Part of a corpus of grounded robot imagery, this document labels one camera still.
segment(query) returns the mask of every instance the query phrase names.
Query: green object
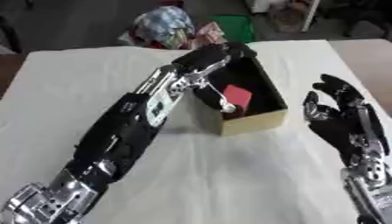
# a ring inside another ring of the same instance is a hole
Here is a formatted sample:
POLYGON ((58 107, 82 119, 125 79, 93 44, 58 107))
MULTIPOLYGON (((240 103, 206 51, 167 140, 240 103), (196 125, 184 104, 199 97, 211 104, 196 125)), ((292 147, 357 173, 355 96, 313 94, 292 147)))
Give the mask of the green object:
POLYGON ((253 25, 249 17, 242 15, 215 15, 213 16, 213 21, 225 32, 224 38, 228 41, 242 43, 255 41, 253 25))

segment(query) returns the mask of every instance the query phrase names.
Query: red block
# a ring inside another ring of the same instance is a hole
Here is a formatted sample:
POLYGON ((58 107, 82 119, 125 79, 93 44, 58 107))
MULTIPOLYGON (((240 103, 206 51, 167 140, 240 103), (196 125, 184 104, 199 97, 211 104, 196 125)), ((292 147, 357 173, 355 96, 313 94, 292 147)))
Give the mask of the red block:
POLYGON ((228 85, 225 88, 225 91, 223 91, 223 94, 226 96, 229 102, 233 103, 234 105, 241 106, 243 113, 248 110, 250 98, 252 98, 252 93, 249 91, 234 85, 228 85))

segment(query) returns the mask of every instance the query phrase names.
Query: silver robotic arm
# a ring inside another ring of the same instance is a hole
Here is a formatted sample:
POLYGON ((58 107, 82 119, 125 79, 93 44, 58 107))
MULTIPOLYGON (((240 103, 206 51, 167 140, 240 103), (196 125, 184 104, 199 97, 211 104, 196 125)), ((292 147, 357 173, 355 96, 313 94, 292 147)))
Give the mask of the silver robotic arm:
POLYGON ((8 199, 0 223, 80 223, 144 154, 185 92, 194 90, 207 105, 235 112, 208 75, 230 61, 255 56, 242 44, 208 45, 160 67, 90 128, 51 184, 31 183, 8 199))
POLYGON ((352 199, 358 223, 392 223, 392 179, 385 157, 389 146, 374 108, 350 84, 323 74, 313 87, 330 95, 338 109, 319 104, 311 91, 304 101, 309 127, 335 147, 345 165, 343 186, 352 199))

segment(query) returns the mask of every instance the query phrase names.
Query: white tablecloth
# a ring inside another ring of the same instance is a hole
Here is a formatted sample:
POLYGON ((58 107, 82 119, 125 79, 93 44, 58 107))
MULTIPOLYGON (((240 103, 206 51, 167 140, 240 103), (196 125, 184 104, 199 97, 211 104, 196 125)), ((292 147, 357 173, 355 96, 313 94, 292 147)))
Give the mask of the white tablecloth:
MULTIPOLYGON (((284 125, 219 137, 210 131, 211 110, 187 96, 87 224, 355 223, 339 156, 308 130, 301 104, 322 73, 349 81, 370 102, 372 96, 325 41, 250 46, 289 106, 284 125)), ((135 47, 32 53, 0 101, 0 201, 29 182, 49 183, 105 109, 184 53, 135 47)), ((390 136, 390 120, 374 105, 390 136)))

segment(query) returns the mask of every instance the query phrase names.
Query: cardboard box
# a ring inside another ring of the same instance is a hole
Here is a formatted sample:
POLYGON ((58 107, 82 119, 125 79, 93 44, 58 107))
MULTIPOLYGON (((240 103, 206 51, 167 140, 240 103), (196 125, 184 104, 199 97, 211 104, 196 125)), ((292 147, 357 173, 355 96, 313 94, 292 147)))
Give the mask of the cardboard box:
POLYGON ((229 119, 221 115, 221 136, 272 129, 284 121, 287 105, 257 59, 232 62, 212 73, 209 80, 221 92, 232 84, 252 93, 245 116, 229 119))

